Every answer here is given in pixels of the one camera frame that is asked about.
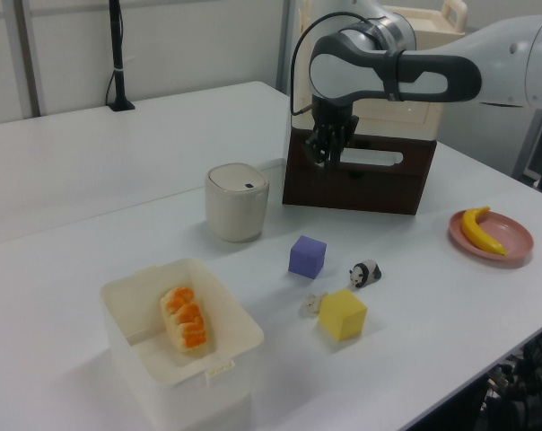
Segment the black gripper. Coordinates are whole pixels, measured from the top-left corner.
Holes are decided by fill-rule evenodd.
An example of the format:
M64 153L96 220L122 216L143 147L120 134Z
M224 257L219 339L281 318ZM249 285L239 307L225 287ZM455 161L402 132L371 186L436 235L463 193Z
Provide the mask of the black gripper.
M346 140L353 137L359 118L353 114L353 105L337 106L315 95L311 115L314 127L303 150L311 162L323 165L323 171L328 172L339 166Z

